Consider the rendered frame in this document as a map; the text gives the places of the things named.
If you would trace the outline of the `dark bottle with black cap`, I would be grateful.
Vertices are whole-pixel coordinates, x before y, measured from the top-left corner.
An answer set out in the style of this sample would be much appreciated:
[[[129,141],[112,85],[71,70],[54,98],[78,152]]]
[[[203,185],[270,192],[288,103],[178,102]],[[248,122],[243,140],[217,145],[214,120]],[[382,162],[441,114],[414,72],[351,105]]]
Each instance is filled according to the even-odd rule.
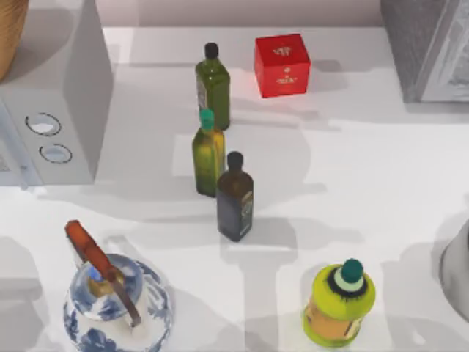
[[[254,212],[254,181],[243,171],[244,157],[231,151],[228,169],[219,177],[216,189],[218,231],[233,242],[251,230]]]

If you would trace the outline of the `green bottle with black cap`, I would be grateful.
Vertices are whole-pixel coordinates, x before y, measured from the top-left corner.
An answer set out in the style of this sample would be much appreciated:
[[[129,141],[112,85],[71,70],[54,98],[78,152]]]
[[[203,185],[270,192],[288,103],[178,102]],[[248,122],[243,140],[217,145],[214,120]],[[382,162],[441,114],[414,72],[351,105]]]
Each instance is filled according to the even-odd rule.
[[[215,127],[225,131],[230,125],[230,75],[219,59],[218,45],[204,45],[204,60],[195,66],[199,110],[210,109]]]

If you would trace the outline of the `red cube box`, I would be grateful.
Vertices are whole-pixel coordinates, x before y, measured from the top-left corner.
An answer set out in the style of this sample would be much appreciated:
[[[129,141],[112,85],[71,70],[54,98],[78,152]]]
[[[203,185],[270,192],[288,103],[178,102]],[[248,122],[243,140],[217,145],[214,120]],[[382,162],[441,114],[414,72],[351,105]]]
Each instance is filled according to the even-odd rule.
[[[300,34],[255,39],[254,72],[263,98],[306,93],[310,69],[311,60]]]

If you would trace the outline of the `yellow-green bottle with green cap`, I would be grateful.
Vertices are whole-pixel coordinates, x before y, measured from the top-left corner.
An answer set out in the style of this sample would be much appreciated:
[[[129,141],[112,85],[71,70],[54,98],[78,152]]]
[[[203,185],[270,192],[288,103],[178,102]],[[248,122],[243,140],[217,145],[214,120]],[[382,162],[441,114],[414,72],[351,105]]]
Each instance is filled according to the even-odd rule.
[[[312,282],[303,311],[303,330],[318,345],[344,347],[358,335],[375,297],[374,283],[359,260],[327,265]]]

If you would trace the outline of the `blue and white teapot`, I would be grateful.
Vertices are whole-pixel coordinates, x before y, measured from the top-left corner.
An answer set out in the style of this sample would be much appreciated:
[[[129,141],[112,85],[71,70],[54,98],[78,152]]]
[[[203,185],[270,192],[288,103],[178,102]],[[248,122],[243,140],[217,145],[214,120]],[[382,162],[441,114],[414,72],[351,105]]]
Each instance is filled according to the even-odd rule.
[[[161,352],[173,324],[171,297],[142,262],[106,254],[77,220],[65,228],[77,271],[63,305],[78,352]]]

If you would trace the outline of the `pale microwave oven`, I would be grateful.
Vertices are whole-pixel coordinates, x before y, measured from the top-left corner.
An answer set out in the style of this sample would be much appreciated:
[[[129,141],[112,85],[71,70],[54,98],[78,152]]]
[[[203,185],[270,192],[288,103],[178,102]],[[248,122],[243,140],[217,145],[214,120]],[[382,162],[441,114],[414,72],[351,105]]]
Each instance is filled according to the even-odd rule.
[[[0,81],[0,186],[22,189],[94,181],[106,130],[113,74],[96,0],[29,0],[19,46]],[[25,118],[55,116],[62,129],[40,136]],[[66,164],[39,148],[63,144]]]

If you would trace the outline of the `small microwave knob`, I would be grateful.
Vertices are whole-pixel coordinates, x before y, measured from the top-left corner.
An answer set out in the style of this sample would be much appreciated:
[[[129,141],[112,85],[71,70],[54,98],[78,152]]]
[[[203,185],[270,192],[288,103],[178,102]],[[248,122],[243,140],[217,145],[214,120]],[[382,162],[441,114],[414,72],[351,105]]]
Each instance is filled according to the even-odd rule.
[[[39,154],[49,163],[66,164],[73,158],[71,150],[63,144],[48,144],[39,148]]]

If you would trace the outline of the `large microwave knob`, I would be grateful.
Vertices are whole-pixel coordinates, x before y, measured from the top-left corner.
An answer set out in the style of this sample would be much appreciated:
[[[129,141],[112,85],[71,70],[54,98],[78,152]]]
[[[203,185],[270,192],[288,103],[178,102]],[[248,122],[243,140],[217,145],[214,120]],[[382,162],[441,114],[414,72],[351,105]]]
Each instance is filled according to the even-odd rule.
[[[54,136],[60,132],[62,125],[55,116],[40,112],[25,118],[26,126],[40,136]]]

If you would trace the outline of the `grey metal pot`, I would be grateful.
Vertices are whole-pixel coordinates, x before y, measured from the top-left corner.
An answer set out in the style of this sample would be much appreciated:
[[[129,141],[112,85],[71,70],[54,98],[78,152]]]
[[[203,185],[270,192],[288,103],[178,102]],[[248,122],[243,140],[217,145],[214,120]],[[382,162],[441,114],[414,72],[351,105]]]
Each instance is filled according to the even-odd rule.
[[[439,278],[451,307],[469,323],[469,219],[444,249]]]

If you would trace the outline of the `woven wooden basket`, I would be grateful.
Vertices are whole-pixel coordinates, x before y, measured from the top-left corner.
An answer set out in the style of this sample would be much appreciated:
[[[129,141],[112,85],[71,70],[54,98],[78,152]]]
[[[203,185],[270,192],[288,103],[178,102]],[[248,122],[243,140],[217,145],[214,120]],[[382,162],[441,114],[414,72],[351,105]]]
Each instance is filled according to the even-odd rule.
[[[0,0],[0,81],[15,57],[28,8],[29,0]]]

